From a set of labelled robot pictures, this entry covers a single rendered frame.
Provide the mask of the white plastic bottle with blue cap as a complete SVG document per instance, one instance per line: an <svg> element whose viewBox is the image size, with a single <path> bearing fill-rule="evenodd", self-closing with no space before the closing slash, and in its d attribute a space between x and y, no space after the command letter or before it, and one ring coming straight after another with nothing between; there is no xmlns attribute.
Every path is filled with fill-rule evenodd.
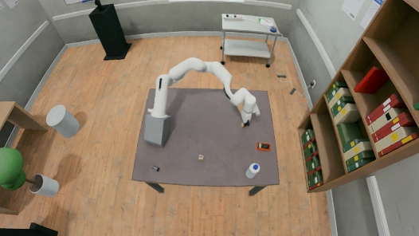
<svg viewBox="0 0 419 236"><path fill-rule="evenodd" d="M248 178L253 178L257 172L260 170L260 166L257 163L253 163L250 165L249 170L246 173Z"/></svg>

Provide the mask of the orange pocket multimeter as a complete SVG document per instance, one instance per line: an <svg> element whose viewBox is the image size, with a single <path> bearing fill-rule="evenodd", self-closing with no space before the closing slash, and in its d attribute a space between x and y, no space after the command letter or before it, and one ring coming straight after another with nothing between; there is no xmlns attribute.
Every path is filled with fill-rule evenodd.
<svg viewBox="0 0 419 236"><path fill-rule="evenodd" d="M271 150L271 144L257 143L256 149L261 150L261 151L270 151Z"/></svg>

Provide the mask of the tan flat mat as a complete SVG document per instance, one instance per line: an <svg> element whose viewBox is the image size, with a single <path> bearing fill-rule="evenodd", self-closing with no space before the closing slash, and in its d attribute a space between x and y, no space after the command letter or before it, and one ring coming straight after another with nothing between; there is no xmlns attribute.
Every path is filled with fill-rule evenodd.
<svg viewBox="0 0 419 236"><path fill-rule="evenodd" d="M241 103L240 105L238 105L237 106L237 108L238 108L238 110L239 110L239 112L241 113L241 109L242 109L242 107L243 107L243 104Z"/></svg>

